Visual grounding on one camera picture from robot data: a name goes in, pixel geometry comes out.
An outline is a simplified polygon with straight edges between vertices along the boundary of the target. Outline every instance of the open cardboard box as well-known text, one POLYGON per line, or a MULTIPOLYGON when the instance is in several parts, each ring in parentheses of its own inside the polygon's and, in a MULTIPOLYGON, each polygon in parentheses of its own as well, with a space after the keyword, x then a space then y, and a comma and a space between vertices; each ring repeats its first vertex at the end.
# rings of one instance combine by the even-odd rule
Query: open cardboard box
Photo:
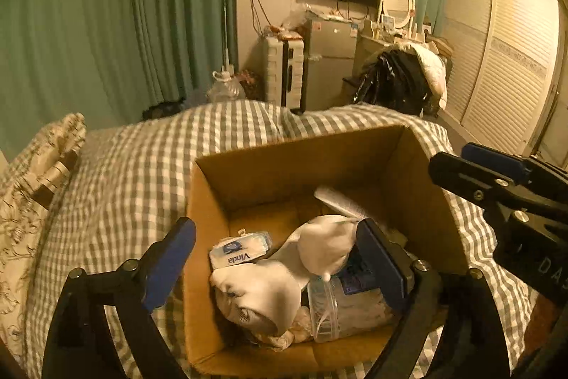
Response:
POLYGON ((408 238, 406 249, 438 271, 464 274, 467 261, 449 204, 428 175, 411 129, 390 125, 198 158, 187 216, 197 242, 184 270, 187 358, 204 374, 280 377, 331 371, 376 358, 393 326, 283 352, 247 345, 223 318, 209 285, 209 250, 237 231, 268 231, 274 248, 297 227, 332 213, 313 197, 328 185, 408 238))

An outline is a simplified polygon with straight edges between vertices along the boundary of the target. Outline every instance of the white suitcase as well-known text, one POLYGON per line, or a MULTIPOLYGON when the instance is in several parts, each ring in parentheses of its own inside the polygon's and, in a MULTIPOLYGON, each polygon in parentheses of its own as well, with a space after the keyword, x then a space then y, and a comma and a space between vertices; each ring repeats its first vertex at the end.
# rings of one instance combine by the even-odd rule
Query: white suitcase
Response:
POLYGON ((304 73, 304 42, 301 39, 264 40, 266 101, 286 108, 299 108, 304 73))

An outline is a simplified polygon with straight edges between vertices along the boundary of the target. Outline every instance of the louvered wardrobe door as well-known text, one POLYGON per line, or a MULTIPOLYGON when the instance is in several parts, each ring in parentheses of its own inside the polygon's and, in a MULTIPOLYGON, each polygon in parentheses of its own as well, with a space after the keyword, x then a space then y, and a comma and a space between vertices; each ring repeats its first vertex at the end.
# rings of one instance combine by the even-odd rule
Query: louvered wardrobe door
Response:
POLYGON ((462 125, 483 144, 520 153, 550 87, 558 45, 558 2, 494 4, 487 56, 462 125))
POLYGON ((491 0, 446 0, 444 37, 454 52, 446 111, 461 121, 484 56, 491 0))

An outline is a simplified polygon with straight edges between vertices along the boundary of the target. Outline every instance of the gray gingham blanket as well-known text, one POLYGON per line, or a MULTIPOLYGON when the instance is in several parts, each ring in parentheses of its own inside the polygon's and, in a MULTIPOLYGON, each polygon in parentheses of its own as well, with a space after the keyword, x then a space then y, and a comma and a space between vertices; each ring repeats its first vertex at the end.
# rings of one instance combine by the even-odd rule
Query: gray gingham blanket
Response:
MULTIPOLYGON (((87 132, 78 164, 64 191, 57 192, 40 240, 30 283, 25 321, 23 366, 39 379, 49 323, 67 273, 109 271, 139 258, 186 211, 191 162, 198 156, 266 144, 402 123, 412 128, 429 156, 451 152, 441 126, 370 105, 333 108, 295 116, 284 108, 241 101, 205 105, 167 119, 87 132)), ((447 193, 464 249, 481 268, 493 291, 514 365, 521 354, 530 317, 525 284, 493 262, 495 235, 482 211, 447 193)), ((199 374, 185 358, 181 284, 154 320, 169 348, 190 377, 199 374)), ((107 311, 119 356, 129 377, 140 377, 118 318, 107 311)), ((441 331, 428 337, 414 377, 427 370, 441 331)), ((317 377, 362 378, 371 362, 317 377)))

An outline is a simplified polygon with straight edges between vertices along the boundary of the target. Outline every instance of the black garment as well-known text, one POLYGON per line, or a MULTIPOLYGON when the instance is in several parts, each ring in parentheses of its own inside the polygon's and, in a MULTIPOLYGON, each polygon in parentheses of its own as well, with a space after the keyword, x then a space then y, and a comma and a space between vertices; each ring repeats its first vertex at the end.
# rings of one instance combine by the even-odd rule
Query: black garment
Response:
POLYGON ((418 57, 389 50, 367 69, 353 103, 366 102, 418 116, 430 95, 418 57))
POLYGON ((162 102, 154 105, 142 112, 142 121, 149 119, 167 118, 168 116, 177 115, 184 110, 185 98, 181 98, 177 102, 162 102))

